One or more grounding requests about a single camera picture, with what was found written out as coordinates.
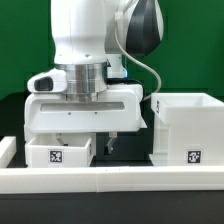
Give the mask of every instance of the white plastic bin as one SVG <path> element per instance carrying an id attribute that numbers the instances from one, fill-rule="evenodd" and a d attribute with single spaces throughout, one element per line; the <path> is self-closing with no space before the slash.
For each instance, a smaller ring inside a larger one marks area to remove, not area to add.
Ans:
<path id="1" fill-rule="evenodd" d="M 224 104 L 203 93 L 156 93 L 156 166 L 224 165 Z"/>
<path id="2" fill-rule="evenodd" d="M 96 154 L 95 134 L 62 134 L 62 146 L 55 134 L 37 135 L 25 145 L 29 168 L 88 167 Z"/>

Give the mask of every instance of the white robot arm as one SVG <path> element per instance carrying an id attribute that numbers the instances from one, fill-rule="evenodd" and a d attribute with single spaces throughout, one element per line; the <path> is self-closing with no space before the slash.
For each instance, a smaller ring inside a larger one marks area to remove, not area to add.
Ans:
<path id="1" fill-rule="evenodd" d="M 65 159 L 57 167 L 88 166 L 96 151 L 95 133 L 109 132 L 112 149 L 117 132 L 146 127 L 139 106 L 142 86 L 108 85 L 106 76 L 107 71 L 109 78 L 125 76 L 121 53 L 147 55 L 157 47 L 161 11 L 157 0 L 51 0 L 51 23 L 55 68 L 28 82 L 26 163 L 55 167 L 48 156 L 56 147 Z M 80 139 L 89 145 L 82 151 L 76 147 Z M 68 151 L 76 159 L 66 157 Z"/>
<path id="2" fill-rule="evenodd" d="M 148 55 L 161 42 L 162 21 L 157 0 L 51 0 L 54 61 L 58 76 L 62 76 L 60 70 L 66 73 L 67 86 L 63 79 L 60 88 L 62 78 L 54 75 L 50 77 L 53 89 L 46 88 L 50 74 L 45 73 L 46 82 L 41 74 L 29 81 L 28 89 L 34 93 L 61 91 L 70 101 L 95 101 L 97 94 L 107 89 L 107 60 L 112 66 L 108 68 L 110 78 L 126 74 L 118 63 L 121 51 L 115 29 L 127 53 Z"/>

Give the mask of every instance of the white container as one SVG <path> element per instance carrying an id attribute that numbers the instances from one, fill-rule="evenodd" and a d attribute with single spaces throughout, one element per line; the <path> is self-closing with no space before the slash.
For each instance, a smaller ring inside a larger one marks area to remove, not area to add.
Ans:
<path id="1" fill-rule="evenodd" d="M 203 93 L 156 93 L 155 166 L 224 165 L 224 104 Z"/>
<path id="2" fill-rule="evenodd" d="M 62 146 L 55 134 L 37 135 L 25 145 L 29 168 L 88 167 L 96 154 L 95 134 L 62 134 Z"/>

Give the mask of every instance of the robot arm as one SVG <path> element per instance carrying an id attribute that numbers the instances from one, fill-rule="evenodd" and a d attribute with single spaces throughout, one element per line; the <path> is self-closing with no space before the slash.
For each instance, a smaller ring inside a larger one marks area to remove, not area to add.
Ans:
<path id="1" fill-rule="evenodd" d="M 121 54 L 115 30 L 121 47 L 131 55 L 149 54 L 163 35 L 157 0 L 51 0 L 51 23 L 56 46 L 54 76 L 50 71 L 33 77 L 28 89 L 33 93 L 61 91 L 74 102 L 95 101 L 98 93 L 107 89 L 107 60 L 112 66 L 108 68 L 110 78 L 125 76 L 121 62 L 119 66 L 120 56 L 112 55 Z M 59 83 L 61 71 L 66 74 L 67 85 L 64 78 Z M 53 89 L 35 88 L 49 76 L 57 84 Z"/>

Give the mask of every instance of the green backdrop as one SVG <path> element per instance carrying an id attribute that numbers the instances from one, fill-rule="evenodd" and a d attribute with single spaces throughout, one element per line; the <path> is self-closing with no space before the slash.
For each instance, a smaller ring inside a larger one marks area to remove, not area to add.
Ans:
<path id="1" fill-rule="evenodd" d="M 0 0 L 0 99 L 26 89 L 53 64 L 49 0 Z M 206 92 L 224 99 L 224 1 L 159 0 L 162 44 L 140 58 L 161 75 L 162 92 Z M 131 77 L 156 88 L 152 75 L 128 63 Z"/>

